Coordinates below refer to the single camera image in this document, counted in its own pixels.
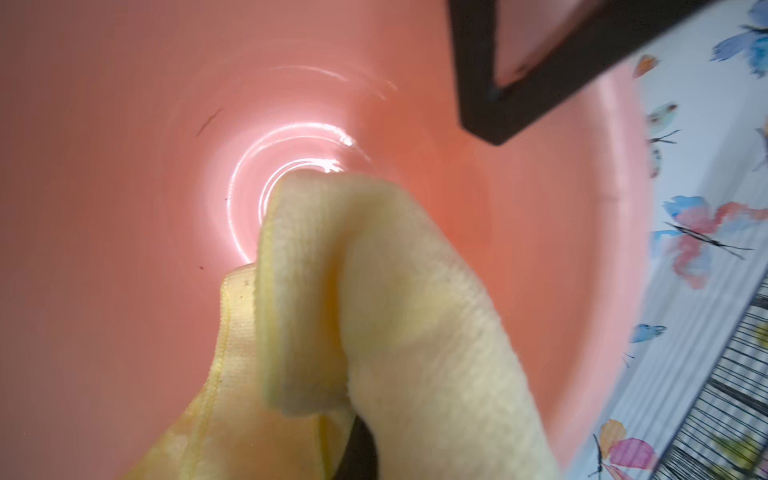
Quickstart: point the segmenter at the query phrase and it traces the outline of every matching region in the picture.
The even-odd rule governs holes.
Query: pink bucket
[[[544,3],[519,2],[512,27],[567,10]],[[255,258],[295,168],[383,177],[425,206],[488,286],[569,460],[644,281],[627,69],[493,147],[459,127],[439,0],[41,0],[0,26],[7,478],[115,478],[141,457],[202,386],[219,283]]]

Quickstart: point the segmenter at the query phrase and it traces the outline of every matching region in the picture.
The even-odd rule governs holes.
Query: black frame
[[[712,0],[603,0],[521,80],[494,81],[496,0],[449,0],[463,127],[501,145]]]

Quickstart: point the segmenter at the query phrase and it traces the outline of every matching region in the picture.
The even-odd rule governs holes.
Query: pink butterfly
[[[594,442],[598,445],[598,469],[589,476],[597,475],[601,480],[603,468],[614,480],[632,480],[624,470],[625,468],[641,468],[651,470],[658,458],[654,447],[640,439],[628,439],[627,429],[621,422],[608,420],[600,427],[600,439],[594,436]]]
[[[726,245],[712,238],[713,235],[744,230],[768,220],[768,208],[756,210],[736,202],[721,205],[713,216],[710,205],[702,197],[674,197],[664,202],[663,207],[679,225],[669,223],[675,230],[653,232],[651,252],[675,254],[672,270],[694,289],[704,288],[709,279],[712,268],[709,245],[720,247],[742,260],[743,257],[733,250],[752,250]]]

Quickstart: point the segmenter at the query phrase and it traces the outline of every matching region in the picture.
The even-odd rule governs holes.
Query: microfiber cloth
[[[331,478],[355,415],[382,480],[560,477],[488,293],[426,212],[294,171],[223,282],[205,387],[127,478]]]

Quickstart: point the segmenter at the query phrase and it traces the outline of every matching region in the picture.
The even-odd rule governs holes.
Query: scratch mark
[[[214,113],[213,115],[211,115],[210,117],[208,117],[208,120],[205,120],[205,123],[203,124],[203,126],[201,126],[201,127],[200,127],[200,130],[197,132],[197,135],[195,135],[195,136],[196,136],[196,137],[199,137],[199,136],[200,136],[200,134],[201,134],[201,133],[203,133],[203,130],[205,130],[205,127],[207,127],[207,126],[208,126],[208,124],[209,124],[209,123],[210,123],[210,122],[211,122],[211,121],[212,121],[214,118],[216,118],[216,116],[217,116],[219,113],[221,113],[221,111],[222,111],[222,110],[223,110],[223,108],[219,108],[218,110],[216,110],[216,113]]]

